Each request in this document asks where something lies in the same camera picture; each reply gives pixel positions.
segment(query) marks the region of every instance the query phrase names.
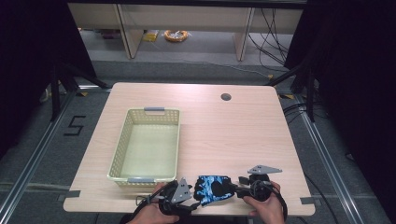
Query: wooden table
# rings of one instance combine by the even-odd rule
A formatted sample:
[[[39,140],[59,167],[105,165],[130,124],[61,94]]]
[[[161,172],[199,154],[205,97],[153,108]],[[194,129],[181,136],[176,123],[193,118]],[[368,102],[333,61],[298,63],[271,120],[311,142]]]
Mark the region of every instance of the wooden table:
[[[222,100],[223,93],[232,99]],[[198,175],[227,175],[237,183],[255,165],[271,166],[283,170],[269,176],[280,184],[289,215],[314,214],[313,204],[301,203],[311,194],[274,88],[145,83],[114,85],[70,189],[79,196],[66,198],[66,211],[131,213],[135,197],[147,194],[106,177],[126,112],[137,106],[180,109],[178,180],[194,186]],[[234,196],[193,213],[246,216],[251,209]]]

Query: human hand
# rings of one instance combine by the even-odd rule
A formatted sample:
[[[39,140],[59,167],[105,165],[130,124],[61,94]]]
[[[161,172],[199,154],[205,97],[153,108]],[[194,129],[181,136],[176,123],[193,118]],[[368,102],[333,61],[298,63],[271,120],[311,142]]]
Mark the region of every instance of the human hand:
[[[164,183],[159,183],[155,187],[154,192],[164,186]],[[140,212],[134,217],[134,219],[127,224],[165,224],[175,223],[179,220],[178,216],[167,216],[164,215],[156,201],[152,201],[151,204],[146,205]]]
[[[280,186],[276,182],[271,181],[271,183],[280,191]],[[250,216],[260,216],[262,221],[266,224],[285,223],[282,213],[282,204],[274,193],[271,193],[270,197],[265,202],[259,202],[250,196],[245,196],[243,200],[256,209],[249,213]]]

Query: glove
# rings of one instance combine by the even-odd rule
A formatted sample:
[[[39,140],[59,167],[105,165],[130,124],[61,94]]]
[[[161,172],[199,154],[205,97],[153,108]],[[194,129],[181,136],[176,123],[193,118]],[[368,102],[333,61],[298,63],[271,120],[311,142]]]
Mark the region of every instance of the glove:
[[[231,178],[221,175],[200,175],[195,184],[194,199],[201,206],[233,197]]]

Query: plastic basket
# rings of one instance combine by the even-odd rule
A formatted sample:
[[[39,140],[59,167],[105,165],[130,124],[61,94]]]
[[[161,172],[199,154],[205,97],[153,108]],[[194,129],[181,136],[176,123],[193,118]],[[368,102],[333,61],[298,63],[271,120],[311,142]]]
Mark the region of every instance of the plastic basket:
[[[128,110],[107,177],[118,185],[154,185],[177,174],[180,111],[144,107]]]

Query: gray floor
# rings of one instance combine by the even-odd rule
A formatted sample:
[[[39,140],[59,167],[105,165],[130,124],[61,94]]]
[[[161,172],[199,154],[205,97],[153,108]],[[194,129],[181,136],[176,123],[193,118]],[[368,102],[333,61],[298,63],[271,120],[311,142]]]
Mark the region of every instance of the gray floor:
[[[156,42],[143,42],[132,60],[126,58],[120,39],[104,40],[95,31],[83,31],[81,36],[99,78],[107,83],[122,80],[262,85],[270,75],[278,76],[282,73],[263,69],[261,63],[270,68],[283,70],[274,60],[260,57],[250,41],[247,44],[245,60],[238,62],[234,54],[233,35],[228,33],[191,32],[191,36],[185,42],[169,43],[163,39],[160,32]],[[260,35],[252,36],[259,45],[262,43]],[[279,42],[287,47],[291,38],[291,35],[280,35]],[[280,58],[277,49],[266,49]],[[131,71],[140,72],[131,75]],[[186,74],[181,75],[180,71],[185,71]],[[279,84],[276,86],[277,91],[288,93],[291,82],[292,78]],[[107,91],[90,91],[87,96],[74,97],[8,223],[118,223],[123,214],[67,213],[63,210],[63,196],[73,181],[107,96]],[[280,103],[286,108],[298,102],[294,99],[280,99]],[[51,103],[46,101],[36,109],[21,136],[21,141],[0,160],[0,200],[7,197],[12,184],[18,180],[35,147],[39,145],[40,137],[50,123],[50,113]],[[335,223],[330,208],[335,213],[338,223],[353,223],[348,218],[348,212],[343,207],[340,195],[323,164],[318,146],[307,130],[304,115],[300,113],[293,110],[286,114],[286,118],[303,170],[317,186],[316,188],[307,179],[308,187],[316,201],[316,213],[312,217],[304,217],[304,220],[289,217],[288,223]],[[65,136],[65,133],[76,131],[68,127],[74,116],[85,116],[84,119],[75,120],[76,124],[84,126],[83,130],[78,136]],[[315,118],[315,125],[331,155],[335,170],[352,195],[363,223],[390,223],[359,167],[345,156],[347,148],[337,135],[323,106],[315,106]],[[330,207],[320,193],[325,196]],[[253,222],[245,218],[238,218],[237,221]],[[211,222],[210,219],[205,222],[219,223],[218,220]]]

